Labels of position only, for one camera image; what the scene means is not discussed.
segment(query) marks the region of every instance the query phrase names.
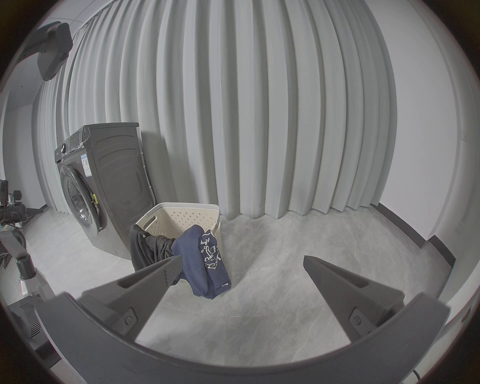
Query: basket handle hole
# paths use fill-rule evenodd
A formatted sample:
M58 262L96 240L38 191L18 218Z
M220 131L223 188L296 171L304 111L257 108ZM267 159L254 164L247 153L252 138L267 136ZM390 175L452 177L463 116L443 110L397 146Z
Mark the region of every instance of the basket handle hole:
M147 223L144 225L144 230L145 230L145 228L148 228L148 226L150 224L152 224L155 220L156 220L156 216L153 215L152 218L150 220L148 220Z

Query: baseboard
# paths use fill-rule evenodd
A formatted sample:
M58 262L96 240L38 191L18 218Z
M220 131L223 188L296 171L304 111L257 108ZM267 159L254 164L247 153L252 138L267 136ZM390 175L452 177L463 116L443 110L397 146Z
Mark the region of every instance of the baseboard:
M419 248L423 248L427 243L427 241L416 230L390 211L385 205L379 203L377 206L372 205L372 207L400 228L402 232L405 233Z
M443 244L442 241L435 235L433 235L432 238L428 241L437 249L437 251L444 257L447 263L453 268L456 262L456 258L455 256L453 256L453 253L451 253L450 250L446 247L446 245Z
M408 225L383 204L372 204L372 207L390 220L393 224L395 224L398 228L400 228L402 232L405 233L419 248L423 248L427 242L431 243L437 249L440 255L443 256L448 265L453 268L456 258L438 237L432 236L429 240L425 240L416 230L414 230L410 225Z

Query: white plastic laundry basket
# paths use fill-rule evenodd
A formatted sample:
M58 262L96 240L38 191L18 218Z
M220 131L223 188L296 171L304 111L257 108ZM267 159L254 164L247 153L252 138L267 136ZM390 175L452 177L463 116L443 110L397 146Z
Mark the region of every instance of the white plastic laundry basket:
M178 238L192 225L201 226L204 231L212 230L218 250L222 255L220 234L220 207L215 204L161 203L137 221L137 225L151 235Z

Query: wheel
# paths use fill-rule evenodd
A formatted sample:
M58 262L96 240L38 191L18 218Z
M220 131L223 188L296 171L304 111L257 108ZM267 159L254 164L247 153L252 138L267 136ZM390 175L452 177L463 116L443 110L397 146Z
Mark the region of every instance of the wheel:
M19 228L14 228L12 229L12 234L17 239L17 241L22 245L22 247L27 249L27 242L25 240L25 236L22 233L22 231Z

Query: floor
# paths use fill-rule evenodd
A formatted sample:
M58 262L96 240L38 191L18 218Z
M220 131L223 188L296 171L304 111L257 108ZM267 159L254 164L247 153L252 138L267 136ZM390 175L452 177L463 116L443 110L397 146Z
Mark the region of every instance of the floor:
M55 293L82 291L133 272L128 260L100 251L71 215L51 210L25 228L35 266ZM437 296L450 267L427 244L419 249L373 208L281 219L222 218L223 257L232 289L214 300L180 281L171 287L137 338L151 349L215 365L251 366L303 360L349 340L302 266L317 256L401 289ZM0 271L7 303L21 298L18 272Z

